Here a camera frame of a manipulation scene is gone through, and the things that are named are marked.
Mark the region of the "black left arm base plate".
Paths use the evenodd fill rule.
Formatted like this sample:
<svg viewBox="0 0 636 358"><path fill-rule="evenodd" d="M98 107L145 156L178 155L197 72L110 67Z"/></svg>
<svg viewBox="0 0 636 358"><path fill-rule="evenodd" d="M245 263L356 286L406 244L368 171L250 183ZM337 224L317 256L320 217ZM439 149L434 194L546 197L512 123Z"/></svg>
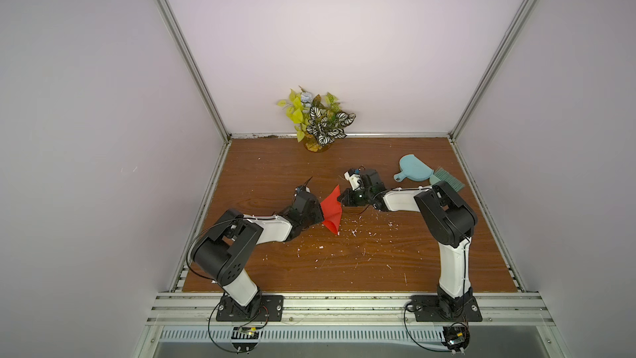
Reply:
<svg viewBox="0 0 636 358"><path fill-rule="evenodd" d="M280 322L283 316L285 298L283 295L262 295L258 293L247 305L241 306L225 294L217 308L215 320L228 322Z"/></svg>

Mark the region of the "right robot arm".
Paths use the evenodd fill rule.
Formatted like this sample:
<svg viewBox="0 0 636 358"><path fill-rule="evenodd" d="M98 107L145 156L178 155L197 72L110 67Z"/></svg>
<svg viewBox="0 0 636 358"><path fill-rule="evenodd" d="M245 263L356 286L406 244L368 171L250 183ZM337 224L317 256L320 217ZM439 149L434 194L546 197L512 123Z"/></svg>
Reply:
<svg viewBox="0 0 636 358"><path fill-rule="evenodd" d="M437 304L444 315L456 318L472 299L469 280L471 240L478 217L446 181L428 187L388 189L374 169L350 169L349 182L338 197L344 207L366 207L384 212L418 212L440 249L441 275Z"/></svg>

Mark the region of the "red square paper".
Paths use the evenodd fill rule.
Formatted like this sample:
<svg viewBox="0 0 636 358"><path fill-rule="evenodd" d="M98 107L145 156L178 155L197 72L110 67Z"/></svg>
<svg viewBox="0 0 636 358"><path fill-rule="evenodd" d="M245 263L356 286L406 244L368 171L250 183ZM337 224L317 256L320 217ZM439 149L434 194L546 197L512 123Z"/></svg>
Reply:
<svg viewBox="0 0 636 358"><path fill-rule="evenodd" d="M334 190L321 202L321 210L324 217L322 224L334 235L340 234L342 205L338 201L341 188L336 186Z"/></svg>

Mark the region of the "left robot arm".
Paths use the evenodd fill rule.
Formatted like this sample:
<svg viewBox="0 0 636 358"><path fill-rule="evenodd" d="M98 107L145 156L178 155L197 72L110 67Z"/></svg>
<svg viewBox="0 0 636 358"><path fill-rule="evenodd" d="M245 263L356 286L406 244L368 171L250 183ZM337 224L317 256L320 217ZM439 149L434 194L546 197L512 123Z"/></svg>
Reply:
<svg viewBox="0 0 636 358"><path fill-rule="evenodd" d="M294 201L271 216L249 216L227 210L189 249L190 262L222 288L230 302L252 318L261 306L262 292L246 265L258 245L296 239L323 222L321 202L305 186L296 188Z"/></svg>

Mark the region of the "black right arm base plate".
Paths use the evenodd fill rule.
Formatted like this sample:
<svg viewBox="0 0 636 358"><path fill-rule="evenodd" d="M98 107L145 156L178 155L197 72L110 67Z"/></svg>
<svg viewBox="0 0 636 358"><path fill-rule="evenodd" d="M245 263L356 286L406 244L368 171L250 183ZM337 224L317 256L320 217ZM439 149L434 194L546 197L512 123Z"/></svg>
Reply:
<svg viewBox="0 0 636 358"><path fill-rule="evenodd" d="M417 322L480 323L483 321L478 303L470 293L460 298L414 295L407 303L407 311L415 315Z"/></svg>

